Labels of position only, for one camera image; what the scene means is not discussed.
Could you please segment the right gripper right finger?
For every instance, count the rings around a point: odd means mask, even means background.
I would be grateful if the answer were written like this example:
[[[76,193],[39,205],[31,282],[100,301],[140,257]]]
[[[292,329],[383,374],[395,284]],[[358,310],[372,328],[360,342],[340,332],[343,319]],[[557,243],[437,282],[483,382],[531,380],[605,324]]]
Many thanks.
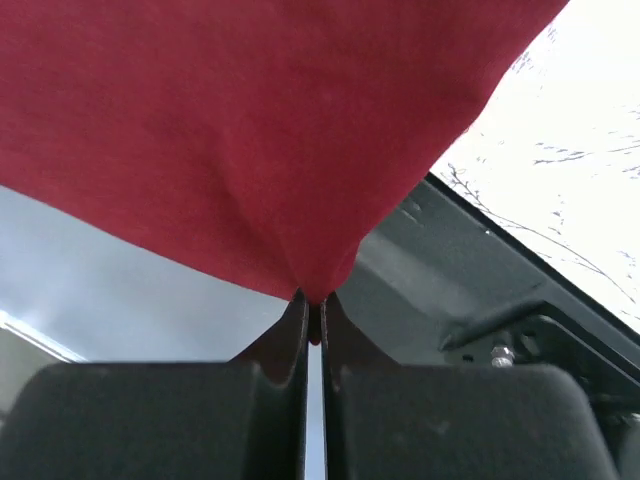
[[[553,366],[402,365],[319,310],[331,479],[614,479],[586,395]]]

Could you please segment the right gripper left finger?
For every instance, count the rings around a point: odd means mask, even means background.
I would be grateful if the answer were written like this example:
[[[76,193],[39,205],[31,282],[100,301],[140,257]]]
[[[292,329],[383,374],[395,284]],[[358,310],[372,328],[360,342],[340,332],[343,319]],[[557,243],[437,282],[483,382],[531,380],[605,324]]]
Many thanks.
[[[309,306],[226,362],[58,363],[1,430],[5,479],[300,479]]]

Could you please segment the dark red t shirt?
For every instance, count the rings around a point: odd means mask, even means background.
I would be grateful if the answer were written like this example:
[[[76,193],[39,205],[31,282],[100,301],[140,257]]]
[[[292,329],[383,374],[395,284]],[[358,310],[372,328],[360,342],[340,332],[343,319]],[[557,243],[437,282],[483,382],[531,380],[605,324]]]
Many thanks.
[[[324,299],[560,1],[5,1],[1,308],[79,349]]]

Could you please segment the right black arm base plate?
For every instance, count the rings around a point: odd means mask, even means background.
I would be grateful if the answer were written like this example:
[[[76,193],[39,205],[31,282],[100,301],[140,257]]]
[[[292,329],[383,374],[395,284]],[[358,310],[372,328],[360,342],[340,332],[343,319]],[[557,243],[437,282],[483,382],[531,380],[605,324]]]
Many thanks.
[[[554,366],[595,404],[639,407],[639,368],[546,301],[526,300],[460,324],[439,350],[453,363]]]

